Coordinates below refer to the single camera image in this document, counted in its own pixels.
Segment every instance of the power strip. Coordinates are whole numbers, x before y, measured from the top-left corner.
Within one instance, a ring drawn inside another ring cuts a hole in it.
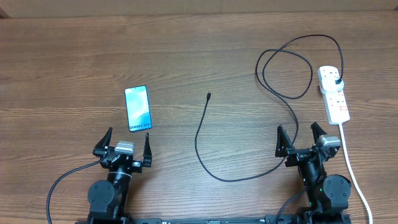
[[[320,89],[323,95],[326,115],[329,124],[344,123],[349,120],[346,98],[344,96],[344,82],[336,84],[339,78],[338,69],[332,66],[322,66],[318,69]]]
[[[347,108],[346,98],[344,96],[343,87],[344,83],[336,84],[335,80],[339,77],[338,69],[332,66],[322,66],[318,69],[319,87],[323,95],[323,102],[325,103],[326,114],[328,116],[329,124],[338,124],[341,133],[341,142],[343,143],[344,157],[346,159],[347,168],[351,179],[354,183],[356,191],[358,191],[361,197],[366,211],[369,216],[369,224],[373,224],[372,211],[362,194],[359,185],[356,182],[354,172],[349,163],[349,157],[347,153],[347,145],[344,137],[343,123],[349,120],[349,113]]]

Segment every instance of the smartphone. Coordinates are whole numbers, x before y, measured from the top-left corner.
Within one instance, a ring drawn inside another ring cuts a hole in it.
[[[137,86],[124,90],[126,96],[127,120],[130,132],[152,128],[148,93],[146,86]]]

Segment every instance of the wooden desk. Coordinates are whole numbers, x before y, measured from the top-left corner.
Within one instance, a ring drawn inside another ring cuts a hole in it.
[[[127,129],[124,89],[147,85],[154,128],[153,166],[135,174],[127,210],[135,217],[259,217],[277,213],[302,189],[296,168],[280,167],[255,180],[224,183],[201,167],[194,137],[208,91],[212,98],[198,139],[204,163],[234,179],[274,167],[276,128],[294,135],[287,108],[254,78],[260,53],[305,34],[328,34],[345,58],[345,124],[356,178],[376,223],[398,222],[398,13],[311,12],[202,16],[97,17],[0,20],[0,223],[45,223],[45,199],[64,172],[96,160],[93,146],[114,128],[112,145],[136,143],[145,132]],[[340,68],[336,46],[325,38],[297,41],[293,50]],[[280,54],[267,77],[287,95],[303,92],[308,65]],[[316,72],[299,100],[289,100],[299,121],[295,145],[312,144],[314,121],[330,134]],[[327,162],[329,174],[349,177],[343,152]],[[88,214],[89,186],[106,178],[100,166],[60,182],[51,201],[54,223]],[[365,223],[352,189],[347,213]],[[307,204],[296,201],[285,213]]]

